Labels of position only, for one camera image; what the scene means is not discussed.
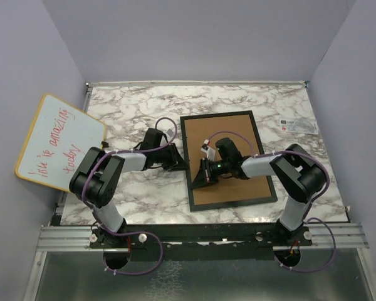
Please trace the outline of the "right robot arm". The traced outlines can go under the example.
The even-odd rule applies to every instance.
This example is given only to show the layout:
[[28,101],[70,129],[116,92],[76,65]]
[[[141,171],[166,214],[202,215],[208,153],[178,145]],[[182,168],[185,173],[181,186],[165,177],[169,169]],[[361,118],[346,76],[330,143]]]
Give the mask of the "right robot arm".
[[201,159],[191,188],[215,185],[224,174],[241,180],[276,176],[286,189],[288,199],[276,222],[275,237],[282,245],[290,245],[295,241],[312,202],[321,196],[330,184],[324,166],[298,144],[271,154],[242,156],[235,143],[226,137],[216,142],[216,149],[221,159]]

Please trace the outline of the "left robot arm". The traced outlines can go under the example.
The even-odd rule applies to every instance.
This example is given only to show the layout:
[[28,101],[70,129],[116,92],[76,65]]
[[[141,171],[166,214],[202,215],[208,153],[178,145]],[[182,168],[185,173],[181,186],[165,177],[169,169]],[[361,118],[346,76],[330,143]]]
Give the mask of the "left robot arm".
[[88,150],[69,184],[69,190],[92,211],[105,230],[104,240],[112,247],[122,246],[126,239],[126,220],[112,201],[121,174],[146,171],[159,165],[165,171],[189,168],[175,144],[159,129],[149,128],[144,140],[128,151]]

